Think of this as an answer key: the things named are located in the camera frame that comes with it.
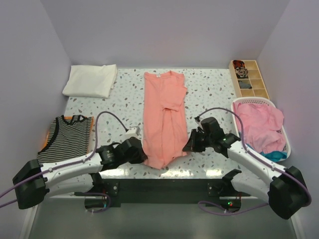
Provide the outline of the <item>salmon pink t shirt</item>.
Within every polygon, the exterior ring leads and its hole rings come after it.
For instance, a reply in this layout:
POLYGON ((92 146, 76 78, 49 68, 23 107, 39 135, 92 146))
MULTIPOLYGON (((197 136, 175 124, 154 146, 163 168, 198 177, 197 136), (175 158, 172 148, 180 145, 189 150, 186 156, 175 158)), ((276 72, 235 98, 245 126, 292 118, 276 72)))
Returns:
POLYGON ((168 71, 145 73, 143 150, 145 165, 162 169, 182 151, 188 141, 184 98, 184 74, 168 71))

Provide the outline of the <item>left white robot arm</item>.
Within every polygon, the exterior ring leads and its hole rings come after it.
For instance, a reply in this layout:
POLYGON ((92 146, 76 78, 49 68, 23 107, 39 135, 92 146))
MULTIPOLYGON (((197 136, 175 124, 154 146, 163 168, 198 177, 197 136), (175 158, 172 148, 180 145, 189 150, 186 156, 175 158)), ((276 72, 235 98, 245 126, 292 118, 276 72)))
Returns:
POLYGON ((60 162, 27 162, 14 176, 13 188, 21 210, 40 204, 46 197, 71 192, 99 195, 102 181, 93 174, 116 169, 125 163, 141 164, 147 159, 142 142, 136 137, 122 143, 95 147, 92 153, 60 162))

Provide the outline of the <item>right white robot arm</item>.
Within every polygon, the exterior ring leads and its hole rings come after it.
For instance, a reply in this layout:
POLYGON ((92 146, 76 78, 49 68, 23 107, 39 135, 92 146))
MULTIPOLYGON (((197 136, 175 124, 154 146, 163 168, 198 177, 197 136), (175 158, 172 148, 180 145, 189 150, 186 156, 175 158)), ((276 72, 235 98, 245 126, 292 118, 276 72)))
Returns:
POLYGON ((286 168, 249 149, 238 136, 225 134, 214 117, 196 117, 195 120, 198 127, 192 129, 184 152, 204 152, 210 147, 255 174, 249 178, 238 169, 227 173, 222 183, 226 195, 242 192, 257 197, 282 219, 289 219, 300 208, 311 204, 311 196, 299 169, 294 166, 286 168))

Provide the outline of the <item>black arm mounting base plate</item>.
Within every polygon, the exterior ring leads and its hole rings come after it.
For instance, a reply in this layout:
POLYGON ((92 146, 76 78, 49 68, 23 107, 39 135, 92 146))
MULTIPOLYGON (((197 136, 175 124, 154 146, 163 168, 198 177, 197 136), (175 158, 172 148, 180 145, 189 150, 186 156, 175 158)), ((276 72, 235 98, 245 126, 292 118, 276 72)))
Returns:
POLYGON ((121 204, 197 204, 199 201, 219 203, 221 198, 244 196, 222 179, 102 179, 84 197, 85 209, 102 209, 108 200, 95 193, 110 196, 110 206, 121 204))

